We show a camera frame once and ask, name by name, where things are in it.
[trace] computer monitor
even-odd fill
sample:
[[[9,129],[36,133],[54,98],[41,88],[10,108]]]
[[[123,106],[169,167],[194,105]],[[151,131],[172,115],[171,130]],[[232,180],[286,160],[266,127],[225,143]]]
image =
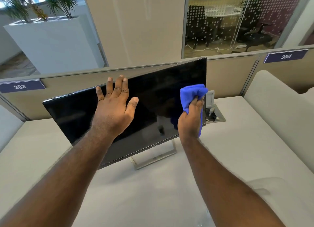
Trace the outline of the computer monitor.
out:
[[[129,127],[114,140],[100,168],[176,138],[178,118],[183,112],[180,89],[194,84],[206,85],[204,57],[128,78],[127,103],[132,97],[139,98],[135,116]],[[100,87],[106,94],[106,85]],[[97,103],[95,87],[43,101],[72,144],[89,130]],[[202,117],[205,124],[205,109]]]

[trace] cable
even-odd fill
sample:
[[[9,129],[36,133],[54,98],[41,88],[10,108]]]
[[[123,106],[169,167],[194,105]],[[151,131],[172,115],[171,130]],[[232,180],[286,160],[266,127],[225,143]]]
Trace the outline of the cable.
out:
[[[218,53],[220,50],[225,50],[225,49],[220,49],[220,48],[217,47],[217,48],[214,48],[214,49],[205,48],[205,49],[203,49],[202,51],[207,50],[207,49],[210,49],[210,50],[215,50],[215,49],[216,49],[216,50],[217,50],[217,53]]]

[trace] cleaning cloth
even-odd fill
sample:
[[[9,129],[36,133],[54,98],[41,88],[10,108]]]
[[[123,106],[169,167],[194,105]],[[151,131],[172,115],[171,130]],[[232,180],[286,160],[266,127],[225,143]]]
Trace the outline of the cleaning cloth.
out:
[[[208,92],[208,89],[204,84],[196,84],[191,86],[186,86],[180,89],[180,100],[182,108],[186,113],[189,113],[189,105],[193,101],[195,96],[198,96],[198,99],[201,99],[202,96],[205,96]],[[199,128],[198,137],[201,135],[201,130],[203,126],[203,109],[201,111],[201,126]]]

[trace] office chair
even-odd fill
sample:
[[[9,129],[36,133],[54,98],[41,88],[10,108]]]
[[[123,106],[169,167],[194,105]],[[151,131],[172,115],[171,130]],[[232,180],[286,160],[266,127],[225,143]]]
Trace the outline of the office chair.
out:
[[[190,5],[186,18],[185,45],[188,41],[196,44],[205,43],[205,6]]]
[[[249,47],[258,46],[260,44],[263,44],[265,47],[270,47],[271,45],[269,45],[268,43],[273,40],[273,37],[271,35],[262,33],[262,30],[264,29],[265,26],[271,26],[271,25],[272,24],[262,23],[258,32],[250,33],[250,34],[247,34],[248,32],[251,31],[250,29],[245,28],[245,27],[240,27],[236,41],[239,43],[246,44],[245,52],[247,52]]]

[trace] hand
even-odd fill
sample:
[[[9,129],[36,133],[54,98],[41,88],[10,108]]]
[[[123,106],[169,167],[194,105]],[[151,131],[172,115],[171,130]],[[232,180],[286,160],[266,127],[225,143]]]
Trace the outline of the hand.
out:
[[[201,111],[204,105],[204,97],[198,100],[196,96],[189,105],[189,114],[183,112],[178,120],[178,131],[182,145],[198,138],[201,126]]]
[[[114,140],[132,122],[139,99],[133,97],[126,106],[129,97],[128,80],[123,75],[116,79],[113,90],[113,79],[108,78],[107,94],[104,97],[101,88],[96,87],[98,106],[92,121],[91,130]]]

